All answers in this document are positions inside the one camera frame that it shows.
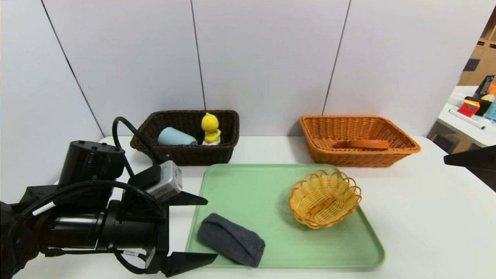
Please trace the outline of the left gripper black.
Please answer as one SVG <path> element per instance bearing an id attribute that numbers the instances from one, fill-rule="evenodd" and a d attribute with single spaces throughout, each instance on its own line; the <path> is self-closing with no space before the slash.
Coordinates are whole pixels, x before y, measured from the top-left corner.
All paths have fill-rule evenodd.
<path id="1" fill-rule="evenodd" d="M 207 205 L 201 196 L 181 191 L 168 205 Z M 144 201 L 110 201 L 104 222 L 104 251 L 113 254 L 129 272 L 167 278 L 213 263 L 217 253 L 169 253 L 168 208 Z"/>

